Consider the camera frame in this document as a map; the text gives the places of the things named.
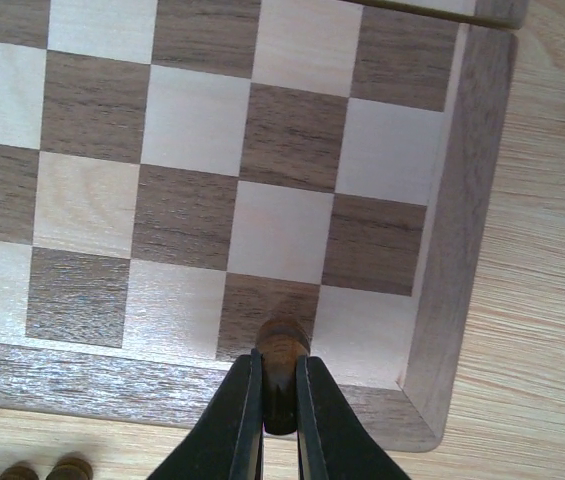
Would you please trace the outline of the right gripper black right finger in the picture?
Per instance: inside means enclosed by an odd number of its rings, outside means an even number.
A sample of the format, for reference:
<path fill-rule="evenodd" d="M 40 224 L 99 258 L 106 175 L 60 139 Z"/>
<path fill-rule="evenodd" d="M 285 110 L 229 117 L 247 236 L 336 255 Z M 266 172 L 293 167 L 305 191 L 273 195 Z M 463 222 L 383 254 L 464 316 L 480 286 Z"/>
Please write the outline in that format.
<path fill-rule="evenodd" d="M 406 479 L 364 429 L 325 363 L 301 356 L 296 366 L 301 479 Z"/>

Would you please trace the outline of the dark wooden chess piece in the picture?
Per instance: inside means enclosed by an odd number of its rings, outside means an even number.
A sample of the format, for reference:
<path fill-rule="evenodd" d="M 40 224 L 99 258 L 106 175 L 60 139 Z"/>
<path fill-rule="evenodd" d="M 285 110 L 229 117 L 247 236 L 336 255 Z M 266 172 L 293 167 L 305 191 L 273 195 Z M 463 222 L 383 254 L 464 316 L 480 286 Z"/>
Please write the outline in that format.
<path fill-rule="evenodd" d="M 308 336 L 290 317 L 274 318 L 260 327 L 255 347 L 262 357 L 265 431 L 291 434 L 297 430 L 297 359 L 310 353 Z"/>

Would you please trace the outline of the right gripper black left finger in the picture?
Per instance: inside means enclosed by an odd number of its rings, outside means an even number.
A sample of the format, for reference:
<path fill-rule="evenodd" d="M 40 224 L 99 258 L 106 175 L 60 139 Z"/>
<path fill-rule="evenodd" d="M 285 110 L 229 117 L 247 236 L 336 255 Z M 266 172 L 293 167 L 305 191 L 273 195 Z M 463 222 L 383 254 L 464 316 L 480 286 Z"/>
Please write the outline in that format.
<path fill-rule="evenodd" d="M 151 479 L 260 479 L 263 371 L 254 349 L 233 363 L 198 422 Z"/>

